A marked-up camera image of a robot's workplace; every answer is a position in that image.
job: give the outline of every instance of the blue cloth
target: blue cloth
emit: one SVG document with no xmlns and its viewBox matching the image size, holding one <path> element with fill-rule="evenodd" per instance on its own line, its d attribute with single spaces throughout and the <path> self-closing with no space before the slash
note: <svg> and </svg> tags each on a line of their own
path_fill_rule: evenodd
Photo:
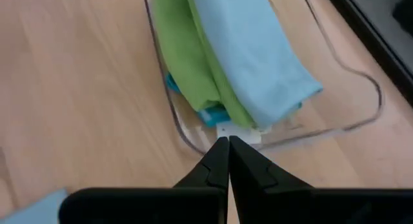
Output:
<svg viewBox="0 0 413 224">
<path fill-rule="evenodd" d="M 207 39 L 260 127 L 322 90 L 291 49 L 268 0 L 194 0 Z"/>
<path fill-rule="evenodd" d="M 166 76 L 166 84 L 170 89 L 174 92 L 181 93 L 178 86 L 176 85 L 174 78 L 170 73 Z M 198 113 L 199 118 L 207 127 L 214 127 L 218 123 L 223 123 L 225 121 L 230 121 L 231 118 L 228 115 L 228 112 L 225 110 L 225 107 L 222 105 L 218 105 L 215 107 L 206 108 L 204 110 L 199 111 Z"/>
<path fill-rule="evenodd" d="M 59 208 L 66 197 L 67 193 L 65 190 L 59 190 L 49 194 L 37 203 L 0 220 L 0 224 L 58 224 L 57 215 Z"/>
</svg>

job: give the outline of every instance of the folded towel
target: folded towel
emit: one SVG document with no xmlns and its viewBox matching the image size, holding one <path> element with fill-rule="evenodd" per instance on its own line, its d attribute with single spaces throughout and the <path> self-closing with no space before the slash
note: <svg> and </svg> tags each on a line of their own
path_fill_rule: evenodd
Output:
<svg viewBox="0 0 413 224">
<path fill-rule="evenodd" d="M 57 215 L 59 208 L 66 197 L 67 193 L 65 190 L 49 194 L 37 203 L 0 220 L 0 224 L 58 224 Z"/>
<path fill-rule="evenodd" d="M 201 25 L 232 88 L 267 127 L 322 89 L 293 52 L 268 0 L 194 0 Z"/>
<path fill-rule="evenodd" d="M 174 78 L 170 74 L 168 74 L 166 77 L 166 84 L 174 92 L 181 93 L 178 86 L 176 85 L 176 82 L 174 81 Z M 228 115 L 228 112 L 222 105 L 206 108 L 204 110 L 199 111 L 197 114 L 201 121 L 207 127 L 215 127 L 219 123 L 231 120 L 230 116 Z"/>
<path fill-rule="evenodd" d="M 191 107 L 199 112 L 221 104 L 241 127 L 254 121 L 236 97 L 188 0 L 152 0 L 161 53 Z"/>
</svg>

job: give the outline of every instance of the wood grain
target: wood grain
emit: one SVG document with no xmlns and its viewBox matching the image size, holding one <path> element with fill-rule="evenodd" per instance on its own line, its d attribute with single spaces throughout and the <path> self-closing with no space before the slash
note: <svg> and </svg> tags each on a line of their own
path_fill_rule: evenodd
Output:
<svg viewBox="0 0 413 224">
<path fill-rule="evenodd" d="M 326 84 L 352 87 L 312 104 L 317 118 L 301 118 L 333 125 L 329 108 L 348 118 L 355 110 L 338 96 L 369 88 L 331 71 L 304 0 L 272 1 L 303 64 Z M 353 134 L 265 154 L 314 186 L 412 187 L 411 108 L 330 2 L 312 2 L 340 57 L 381 83 L 385 111 Z M 169 187 L 200 159 L 175 130 L 143 0 L 0 3 L 0 217 L 63 187 Z M 344 101 L 367 113 L 371 96 Z"/>
</svg>

